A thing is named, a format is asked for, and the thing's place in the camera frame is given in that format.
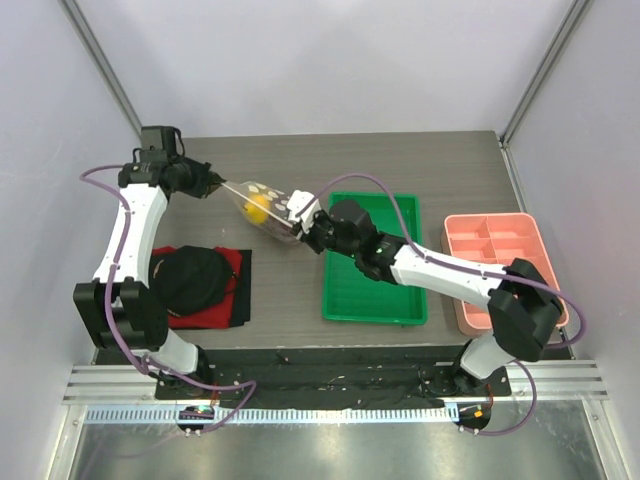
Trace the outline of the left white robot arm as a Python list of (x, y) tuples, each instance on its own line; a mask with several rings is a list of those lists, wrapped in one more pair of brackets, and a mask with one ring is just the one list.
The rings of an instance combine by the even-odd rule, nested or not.
[(180, 338), (149, 286), (149, 266), (160, 220), (175, 193), (206, 198), (224, 180), (208, 163), (187, 157), (181, 131), (145, 126), (132, 158), (115, 166), (117, 183), (80, 180), (118, 202), (104, 256), (88, 282), (73, 291), (73, 302), (95, 347), (118, 351), (142, 375), (200, 399), (215, 390), (204, 350)]

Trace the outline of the clear dotted zip bag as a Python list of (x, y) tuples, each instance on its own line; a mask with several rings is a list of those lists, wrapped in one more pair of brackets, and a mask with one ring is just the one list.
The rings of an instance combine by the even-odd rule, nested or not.
[(226, 181), (222, 187), (249, 224), (286, 245), (299, 244), (289, 220), (290, 193), (256, 181)]

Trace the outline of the red folded cloth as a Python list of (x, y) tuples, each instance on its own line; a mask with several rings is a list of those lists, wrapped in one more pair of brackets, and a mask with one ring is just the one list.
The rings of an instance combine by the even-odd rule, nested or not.
[(240, 327), (251, 318), (251, 261), (249, 250), (157, 248), (149, 288), (174, 330)]

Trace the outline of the purple fake grapes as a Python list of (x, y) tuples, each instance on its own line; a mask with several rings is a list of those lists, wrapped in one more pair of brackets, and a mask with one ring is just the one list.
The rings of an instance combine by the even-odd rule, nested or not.
[(287, 245), (295, 245), (289, 237), (292, 224), (289, 221), (289, 210), (281, 203), (270, 204), (270, 218), (263, 224), (264, 230), (276, 240)]

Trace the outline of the black cap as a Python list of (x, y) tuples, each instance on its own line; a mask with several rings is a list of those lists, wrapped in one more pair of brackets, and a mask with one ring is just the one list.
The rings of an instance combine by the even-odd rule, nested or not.
[(183, 246), (150, 259), (149, 288), (172, 316), (190, 316), (221, 304), (236, 283), (232, 264), (216, 250)]

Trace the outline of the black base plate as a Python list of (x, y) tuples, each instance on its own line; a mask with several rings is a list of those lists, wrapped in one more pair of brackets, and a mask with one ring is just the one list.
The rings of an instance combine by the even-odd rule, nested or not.
[(158, 400), (205, 399), (222, 387), (223, 406), (344, 410), (435, 406), (447, 397), (508, 397), (504, 368), (488, 381), (454, 379), (454, 346), (228, 349), (206, 353), (211, 374), (195, 387), (150, 370)]

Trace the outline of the yellow fake lemon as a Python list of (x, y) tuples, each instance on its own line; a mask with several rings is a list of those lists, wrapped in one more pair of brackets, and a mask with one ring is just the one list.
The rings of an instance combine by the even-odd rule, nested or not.
[(250, 193), (242, 209), (245, 218), (254, 225), (262, 225), (270, 218), (270, 199), (259, 193)]

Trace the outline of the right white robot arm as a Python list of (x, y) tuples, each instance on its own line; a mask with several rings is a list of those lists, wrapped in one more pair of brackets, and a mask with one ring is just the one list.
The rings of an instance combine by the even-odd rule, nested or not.
[(292, 233), (315, 252), (349, 257), (373, 281), (431, 290), (488, 313), (490, 332), (468, 341), (437, 375), (446, 394), (475, 394), (511, 361), (538, 361), (563, 315), (558, 293), (527, 260), (485, 264), (433, 252), (408, 234), (379, 231), (352, 199), (324, 210), (312, 194), (295, 191), (286, 210)]

